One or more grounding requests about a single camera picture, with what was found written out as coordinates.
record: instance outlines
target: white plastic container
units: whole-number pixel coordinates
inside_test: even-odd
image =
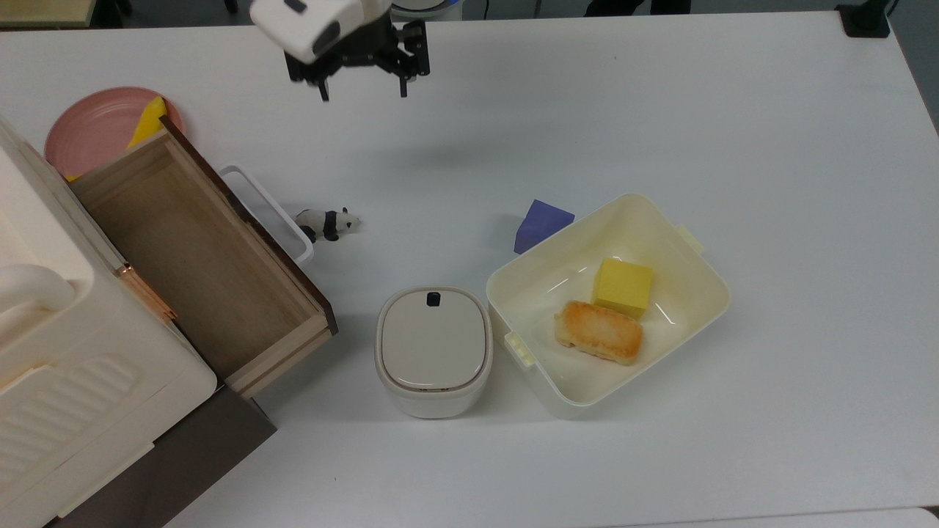
[[[310,260],[313,256],[313,243],[260,181],[234,163],[222,167],[218,173],[219,178],[224,180],[225,185],[241,201],[241,205],[268,230],[298,266]]]
[[[627,384],[718,318],[727,285],[700,245],[645,196],[626,194],[574,222],[489,277],[486,296],[496,342],[509,352],[548,411],[571,418]],[[554,314],[589,302],[605,257],[653,269],[644,339],[636,362],[617,365],[554,339]]]
[[[489,377],[491,328],[485,307],[466,290],[400,291],[378,317],[378,377],[411,416],[457,416],[479,399]]]
[[[124,260],[0,117],[0,526],[44,526],[211,396]]]

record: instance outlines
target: toy panda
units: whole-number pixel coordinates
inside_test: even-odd
[[[338,241],[340,231],[359,224],[359,217],[349,214],[346,208],[342,212],[308,209],[298,214],[296,220],[300,230],[310,237],[310,242],[316,242],[317,236],[328,241]]]

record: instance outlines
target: wooden box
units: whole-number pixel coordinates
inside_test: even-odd
[[[69,186],[142,279],[154,311],[250,397],[335,334],[335,318],[182,133],[162,123]]]

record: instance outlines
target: yellow object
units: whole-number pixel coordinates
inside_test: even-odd
[[[591,303],[639,319],[649,306],[652,270],[639,264],[604,258],[593,279]]]
[[[159,129],[163,128],[160,123],[160,117],[166,115],[166,102],[162,97],[156,97],[148,102],[144,107],[144,112],[140,115],[140,121],[137,121],[137,129],[133,131],[133,138],[128,143],[127,148],[144,141]]]

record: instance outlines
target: white basket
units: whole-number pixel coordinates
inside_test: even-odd
[[[493,340],[545,404],[571,418],[634,379],[718,318],[730,303],[700,245],[645,196],[626,194],[559,231],[492,274],[486,284]],[[639,357],[617,365],[560,345],[554,314],[589,302],[605,257],[653,269]]]

